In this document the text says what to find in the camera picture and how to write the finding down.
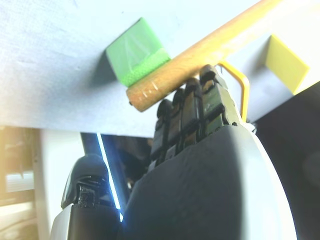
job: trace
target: robotic arm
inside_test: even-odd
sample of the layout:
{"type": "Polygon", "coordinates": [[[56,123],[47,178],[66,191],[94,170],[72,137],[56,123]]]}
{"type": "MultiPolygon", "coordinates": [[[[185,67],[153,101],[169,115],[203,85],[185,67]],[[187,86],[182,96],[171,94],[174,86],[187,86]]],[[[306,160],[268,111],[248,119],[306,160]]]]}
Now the robotic arm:
{"type": "Polygon", "coordinates": [[[87,167],[76,167],[81,158],[71,171],[51,240],[297,239],[278,175],[215,68],[206,65],[172,103],[163,100],[157,117],[152,162],[122,223],[100,198],[110,192],[103,161],[94,170],[97,157],[87,156],[87,167]]]}

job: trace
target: wooden stick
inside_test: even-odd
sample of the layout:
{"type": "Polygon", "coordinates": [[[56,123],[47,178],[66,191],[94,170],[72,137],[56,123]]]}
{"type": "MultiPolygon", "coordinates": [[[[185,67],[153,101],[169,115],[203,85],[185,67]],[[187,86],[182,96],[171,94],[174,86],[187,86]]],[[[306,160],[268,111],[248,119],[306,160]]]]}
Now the wooden stick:
{"type": "Polygon", "coordinates": [[[261,0],[126,91],[140,112],[184,84],[206,64],[216,65],[229,54],[262,36],[272,23],[306,4],[305,0],[261,0]]]}

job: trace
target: yellow loop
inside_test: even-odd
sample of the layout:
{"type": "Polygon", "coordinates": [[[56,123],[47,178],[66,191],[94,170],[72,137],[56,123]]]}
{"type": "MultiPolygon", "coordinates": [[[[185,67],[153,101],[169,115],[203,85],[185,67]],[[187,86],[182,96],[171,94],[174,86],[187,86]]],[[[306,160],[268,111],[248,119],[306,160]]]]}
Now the yellow loop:
{"type": "Polygon", "coordinates": [[[241,96],[241,117],[244,122],[247,120],[248,104],[249,104],[249,91],[250,83],[246,75],[238,71],[235,67],[226,61],[221,61],[218,63],[219,66],[225,68],[241,85],[242,96],[241,96]]]}

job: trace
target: wooden cylinder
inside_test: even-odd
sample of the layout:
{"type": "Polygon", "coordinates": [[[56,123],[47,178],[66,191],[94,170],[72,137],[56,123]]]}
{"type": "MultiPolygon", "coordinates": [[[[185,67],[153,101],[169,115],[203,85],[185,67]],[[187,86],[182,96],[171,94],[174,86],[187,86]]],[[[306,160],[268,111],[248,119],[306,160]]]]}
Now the wooden cylinder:
{"type": "Polygon", "coordinates": [[[285,13],[304,3],[302,0],[261,0],[129,87],[126,94],[130,103],[143,112],[184,84],[201,67],[217,65],[269,31],[272,23],[285,13]]]}

